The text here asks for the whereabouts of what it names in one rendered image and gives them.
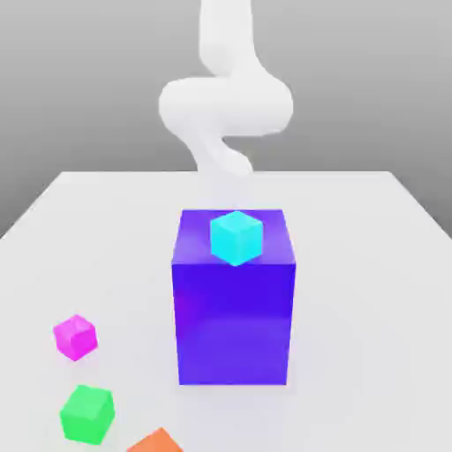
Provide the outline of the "small orange cube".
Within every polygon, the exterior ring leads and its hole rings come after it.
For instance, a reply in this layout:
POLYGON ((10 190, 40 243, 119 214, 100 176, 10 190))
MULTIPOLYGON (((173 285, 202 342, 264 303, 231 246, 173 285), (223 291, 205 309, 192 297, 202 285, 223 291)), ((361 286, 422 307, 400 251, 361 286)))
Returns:
POLYGON ((164 428, 159 428, 130 446, 126 452, 183 452, 183 449, 164 428))

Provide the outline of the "small magenta cube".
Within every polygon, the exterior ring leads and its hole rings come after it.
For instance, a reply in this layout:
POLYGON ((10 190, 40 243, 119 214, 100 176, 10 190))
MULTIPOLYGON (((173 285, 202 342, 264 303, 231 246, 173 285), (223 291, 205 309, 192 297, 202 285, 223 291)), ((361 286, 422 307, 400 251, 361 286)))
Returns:
POLYGON ((75 314, 53 327, 57 349, 72 361, 78 361, 98 347, 94 324, 75 314))

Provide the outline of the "small cyan cube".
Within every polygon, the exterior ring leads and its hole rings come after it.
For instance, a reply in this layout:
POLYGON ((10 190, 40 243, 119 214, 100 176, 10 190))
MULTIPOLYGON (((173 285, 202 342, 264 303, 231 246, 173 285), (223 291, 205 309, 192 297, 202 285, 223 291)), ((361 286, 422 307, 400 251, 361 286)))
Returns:
POLYGON ((241 211, 221 215, 209 224, 210 251, 231 266, 240 266, 261 256, 263 231, 261 220, 241 211))

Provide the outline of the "small green cube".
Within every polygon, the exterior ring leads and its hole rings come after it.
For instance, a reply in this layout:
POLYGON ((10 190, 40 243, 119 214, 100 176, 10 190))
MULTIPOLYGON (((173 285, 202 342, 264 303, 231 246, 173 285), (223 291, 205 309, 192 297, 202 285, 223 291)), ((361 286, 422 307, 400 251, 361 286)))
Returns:
POLYGON ((101 445, 116 415, 112 392, 78 385, 59 415, 66 439, 101 445))

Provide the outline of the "large purple box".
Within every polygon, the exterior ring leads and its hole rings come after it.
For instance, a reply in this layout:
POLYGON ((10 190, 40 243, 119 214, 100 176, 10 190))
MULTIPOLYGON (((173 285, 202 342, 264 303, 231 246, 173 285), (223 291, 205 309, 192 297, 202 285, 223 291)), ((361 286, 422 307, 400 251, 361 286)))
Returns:
POLYGON ((182 211, 172 286, 182 385, 283 385, 287 381, 296 258, 280 209, 250 210, 263 253, 234 267, 210 252, 222 210, 182 211))

